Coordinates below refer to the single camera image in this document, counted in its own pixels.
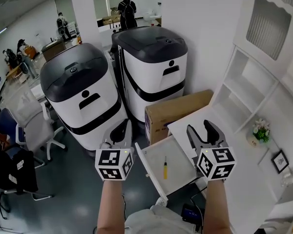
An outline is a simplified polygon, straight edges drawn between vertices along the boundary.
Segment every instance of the yellow screwdriver handle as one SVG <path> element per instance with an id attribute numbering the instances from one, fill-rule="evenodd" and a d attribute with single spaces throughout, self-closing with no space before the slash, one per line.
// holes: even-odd
<path id="1" fill-rule="evenodd" d="M 164 179 L 167 179 L 167 165 L 164 166 Z"/>

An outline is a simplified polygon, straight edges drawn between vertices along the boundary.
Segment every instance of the picture frame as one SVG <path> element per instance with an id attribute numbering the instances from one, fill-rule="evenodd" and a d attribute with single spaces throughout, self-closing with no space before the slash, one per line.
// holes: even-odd
<path id="1" fill-rule="evenodd" d="M 272 163 L 279 174 L 289 166 L 288 159 L 282 149 L 272 158 Z"/>

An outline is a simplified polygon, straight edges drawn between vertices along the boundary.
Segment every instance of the drawer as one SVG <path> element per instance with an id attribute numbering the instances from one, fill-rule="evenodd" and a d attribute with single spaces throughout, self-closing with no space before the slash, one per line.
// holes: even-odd
<path id="1" fill-rule="evenodd" d="M 167 195 L 196 179 L 194 166 L 174 136 L 169 136 L 142 150 L 138 143 L 135 143 L 135 146 L 147 176 L 150 177 L 164 200 L 168 200 Z M 167 157 L 167 179 L 164 179 L 165 156 Z"/>

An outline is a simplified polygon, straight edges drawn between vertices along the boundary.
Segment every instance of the person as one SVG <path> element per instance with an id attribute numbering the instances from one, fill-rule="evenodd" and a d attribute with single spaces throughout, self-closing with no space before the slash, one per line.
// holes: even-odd
<path id="1" fill-rule="evenodd" d="M 25 43 L 25 40 L 20 39 L 18 42 L 18 48 L 17 48 L 16 54 L 18 55 L 19 64 L 21 65 L 22 63 L 25 63 L 31 78 L 34 79 L 34 78 L 37 78 L 39 75 L 36 72 L 34 63 L 25 52 L 25 49 L 27 47 L 29 47 L 29 45 Z"/>
<path id="2" fill-rule="evenodd" d="M 7 65 L 9 65 L 12 69 L 18 66 L 18 62 L 16 60 L 16 55 L 13 53 L 11 49 L 3 50 L 4 61 Z"/>
<path id="3" fill-rule="evenodd" d="M 59 12 L 59 17 L 57 19 L 57 26 L 58 26 L 58 31 L 59 34 L 62 36 L 63 41 L 73 41 L 73 38 L 71 37 L 68 28 L 67 28 L 68 22 L 66 20 L 66 18 L 63 16 L 62 12 Z"/>
<path id="4" fill-rule="evenodd" d="M 183 222 L 181 216 L 160 205 L 133 213 L 125 222 L 122 183 L 113 180 L 104 181 L 97 234 L 194 232 L 193 224 Z M 225 186 L 222 180 L 208 182 L 203 232 L 204 234 L 231 233 Z"/>
<path id="5" fill-rule="evenodd" d="M 137 27 L 135 13 L 137 12 L 136 4 L 131 0 L 123 0 L 118 4 L 117 10 L 121 14 L 122 30 Z"/>

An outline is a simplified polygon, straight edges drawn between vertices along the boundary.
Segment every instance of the black robot lid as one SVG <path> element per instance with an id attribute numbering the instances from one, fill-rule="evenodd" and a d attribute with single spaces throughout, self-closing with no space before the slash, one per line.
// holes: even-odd
<path id="1" fill-rule="evenodd" d="M 69 48 L 41 70 L 42 91 L 53 102 L 67 100 L 100 80 L 107 72 L 103 53 L 90 43 Z"/>
<path id="2" fill-rule="evenodd" d="M 113 47 L 124 48 L 135 58 L 158 63 L 185 55 L 188 47 L 176 33 L 157 26 L 120 31 L 112 35 Z"/>

